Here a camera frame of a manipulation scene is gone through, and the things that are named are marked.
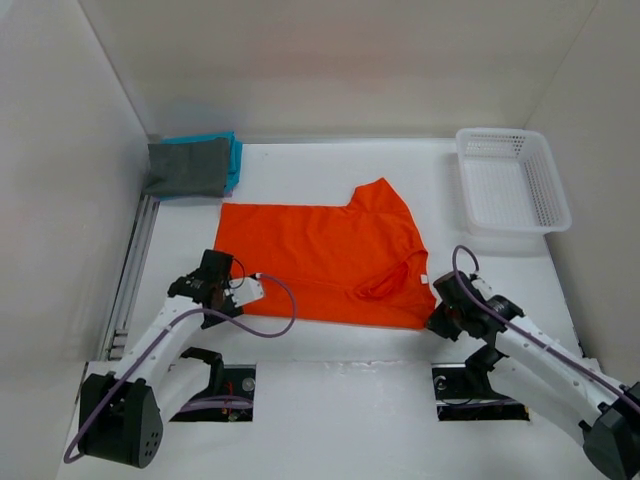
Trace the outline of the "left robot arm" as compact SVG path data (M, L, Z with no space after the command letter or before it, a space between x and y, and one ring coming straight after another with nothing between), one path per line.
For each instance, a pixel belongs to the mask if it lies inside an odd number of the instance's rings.
M78 432L64 461L84 456L139 469L157 454L165 425L194 399L212 401L224 387L221 354L193 346L196 334L240 314L230 293L232 255L207 250L179 277L146 333L106 374L80 392Z

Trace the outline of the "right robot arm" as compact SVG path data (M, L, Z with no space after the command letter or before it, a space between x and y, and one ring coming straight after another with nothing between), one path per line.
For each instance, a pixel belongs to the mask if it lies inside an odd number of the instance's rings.
M493 295L477 274L450 272L434 283L441 302L428 329L483 345L464 363L433 367L439 403L480 408L515 401L569 435L608 479L639 474L639 386L625 385L547 336L524 311Z

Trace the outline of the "orange t shirt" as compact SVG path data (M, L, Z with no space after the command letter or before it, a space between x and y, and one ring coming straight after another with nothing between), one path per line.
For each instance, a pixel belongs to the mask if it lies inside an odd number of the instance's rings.
M268 274L250 315L422 330L436 307L428 251L410 209L386 179L344 206L226 203L215 249L233 272Z

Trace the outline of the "grey t shirt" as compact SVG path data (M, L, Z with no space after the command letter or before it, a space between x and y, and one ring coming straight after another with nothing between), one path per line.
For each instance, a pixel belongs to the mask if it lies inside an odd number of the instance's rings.
M150 169L142 193L157 199L221 198L230 163L225 138L195 143L148 144Z

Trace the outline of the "teal t shirt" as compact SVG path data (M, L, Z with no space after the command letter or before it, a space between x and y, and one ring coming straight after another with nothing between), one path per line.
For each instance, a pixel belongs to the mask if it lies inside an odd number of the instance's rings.
M227 172L226 185L224 190L225 197L231 197L233 190L240 181L242 166L242 150L244 144L236 139L233 131L225 131L218 133L210 133L203 135L181 136L173 138L164 138L161 140L163 144L192 144L198 142L212 141L218 138L226 139L229 142L230 158Z

